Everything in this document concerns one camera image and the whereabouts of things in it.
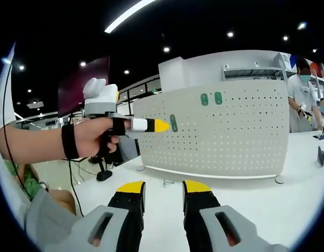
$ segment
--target stand base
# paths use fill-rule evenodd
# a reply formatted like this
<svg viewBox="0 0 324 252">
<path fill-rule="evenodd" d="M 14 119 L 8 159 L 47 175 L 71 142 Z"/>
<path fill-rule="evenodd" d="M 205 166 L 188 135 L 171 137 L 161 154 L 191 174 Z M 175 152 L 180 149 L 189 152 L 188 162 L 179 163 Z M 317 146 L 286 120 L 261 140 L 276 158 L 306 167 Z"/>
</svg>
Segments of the stand base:
<svg viewBox="0 0 324 252">
<path fill-rule="evenodd" d="M 105 181 L 107 180 L 110 176 L 112 176 L 111 171 L 102 171 L 97 174 L 97 180 L 98 181 Z"/>
</svg>

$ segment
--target yellow tip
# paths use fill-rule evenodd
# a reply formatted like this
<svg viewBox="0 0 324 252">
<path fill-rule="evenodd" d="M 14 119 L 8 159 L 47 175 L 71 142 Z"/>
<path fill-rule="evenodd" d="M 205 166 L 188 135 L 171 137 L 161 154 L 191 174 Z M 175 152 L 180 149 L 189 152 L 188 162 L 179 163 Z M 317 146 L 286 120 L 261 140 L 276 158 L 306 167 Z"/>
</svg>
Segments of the yellow tip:
<svg viewBox="0 0 324 252">
<path fill-rule="evenodd" d="M 126 183 L 123 186 L 119 187 L 116 191 L 122 193 L 140 193 L 143 184 L 143 181 Z"/>
<path fill-rule="evenodd" d="M 201 193 L 211 191 L 211 189 L 207 185 L 196 181 L 185 180 L 185 184 L 187 185 L 188 193 Z"/>
<path fill-rule="evenodd" d="M 161 119 L 155 119 L 155 132 L 164 132 L 169 130 L 170 124 L 162 121 Z"/>
</svg>

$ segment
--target white shirt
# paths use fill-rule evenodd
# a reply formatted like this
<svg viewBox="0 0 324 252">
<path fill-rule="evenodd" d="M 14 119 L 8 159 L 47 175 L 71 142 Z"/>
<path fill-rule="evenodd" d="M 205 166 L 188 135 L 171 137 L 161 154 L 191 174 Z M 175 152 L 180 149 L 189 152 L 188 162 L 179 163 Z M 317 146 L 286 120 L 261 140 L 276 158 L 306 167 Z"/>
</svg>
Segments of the white shirt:
<svg viewBox="0 0 324 252">
<path fill-rule="evenodd" d="M 290 76 L 287 83 L 288 97 L 302 106 L 306 105 L 307 112 L 311 113 L 313 106 L 316 106 L 315 88 L 310 83 L 303 83 L 298 75 Z M 306 118 L 300 118 L 296 110 L 289 106 L 289 120 L 291 132 L 311 131 L 311 123 Z"/>
<path fill-rule="evenodd" d="M 321 121 L 322 121 L 322 124 L 324 124 L 324 115 L 323 114 L 321 115 Z M 314 116 L 312 116 L 312 128 L 315 130 L 318 129 L 318 123 Z"/>
<path fill-rule="evenodd" d="M 8 60 L 12 61 L 14 55 L 14 47 L 11 49 Z M 3 104 L 4 93 L 6 86 L 6 79 L 8 76 L 6 97 L 5 97 L 5 124 L 15 122 L 14 108 L 12 102 L 11 91 L 11 71 L 9 71 L 9 64 L 6 64 L 0 75 L 0 129 L 3 127 Z M 27 213 L 30 201 L 27 195 L 22 191 L 18 183 L 9 172 L 1 154 L 0 154 L 0 186 L 8 203 L 10 210 L 23 228 L 24 219 Z"/>
</svg>

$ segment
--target hand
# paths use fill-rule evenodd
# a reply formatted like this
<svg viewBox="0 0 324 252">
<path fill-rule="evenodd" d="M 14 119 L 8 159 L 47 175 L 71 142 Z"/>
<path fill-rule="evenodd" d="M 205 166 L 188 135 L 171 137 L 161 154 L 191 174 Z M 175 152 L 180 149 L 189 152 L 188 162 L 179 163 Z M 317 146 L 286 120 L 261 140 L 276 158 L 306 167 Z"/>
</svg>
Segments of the hand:
<svg viewBox="0 0 324 252">
<path fill-rule="evenodd" d="M 297 110 L 297 113 L 298 113 L 298 116 L 300 118 L 303 118 L 304 117 L 304 110 L 303 109 L 299 108 L 299 110 Z"/>
<path fill-rule="evenodd" d="M 125 127 L 130 128 L 131 122 L 124 121 Z M 106 117 L 95 118 L 83 121 L 74 127 L 74 138 L 79 157 L 95 156 L 99 152 L 99 137 L 108 129 L 113 127 L 113 120 Z M 116 144 L 119 143 L 117 136 L 111 137 L 111 142 L 107 143 L 110 153 L 115 152 Z"/>
</svg>

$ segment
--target person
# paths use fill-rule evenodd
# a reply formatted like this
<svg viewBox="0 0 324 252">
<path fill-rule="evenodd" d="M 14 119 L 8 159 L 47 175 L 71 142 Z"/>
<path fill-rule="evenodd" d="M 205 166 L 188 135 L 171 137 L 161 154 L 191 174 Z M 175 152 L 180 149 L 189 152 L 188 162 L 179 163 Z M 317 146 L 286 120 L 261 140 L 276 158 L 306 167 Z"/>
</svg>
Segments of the person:
<svg viewBox="0 0 324 252">
<path fill-rule="evenodd" d="M 38 191 L 42 188 L 40 178 L 31 164 L 21 164 L 14 169 L 13 163 L 5 161 L 10 173 L 14 176 L 17 183 L 24 188 L 30 195 L 31 199 L 35 197 Z M 63 208 L 69 210 L 76 215 L 75 202 L 72 194 L 67 190 L 47 190 L 51 197 Z"/>
<path fill-rule="evenodd" d="M 320 103 L 319 103 L 319 107 L 320 107 L 320 114 L 321 114 L 321 122 L 322 122 L 322 126 L 324 127 L 324 98 L 320 99 Z M 318 129 L 318 123 L 316 120 L 312 120 L 312 129 L 316 130 Z"/>
<path fill-rule="evenodd" d="M 306 59 L 299 57 L 296 67 L 297 74 L 290 76 L 287 83 L 290 131 L 311 131 L 311 123 L 304 117 L 305 112 L 314 113 L 318 130 L 321 130 L 321 117 L 316 104 L 315 89 L 310 83 L 310 66 Z"/>
<path fill-rule="evenodd" d="M 13 56 L 14 48 L 7 59 L 12 62 Z M 11 70 L 10 65 L 6 64 L 0 75 L 0 187 L 10 211 L 23 228 L 30 200 L 6 168 L 4 159 L 12 161 L 7 145 L 15 164 L 61 160 L 65 159 L 66 155 L 61 129 L 28 131 L 14 127 L 16 119 L 12 102 Z M 124 124 L 126 128 L 131 126 L 131 122 L 127 120 Z M 100 136 L 112 127 L 113 120 L 109 118 L 86 120 L 75 125 L 74 136 L 79 157 L 96 155 L 100 147 Z M 117 142 L 117 136 L 111 137 L 111 141 L 107 143 L 110 152 L 116 150 Z"/>
</svg>

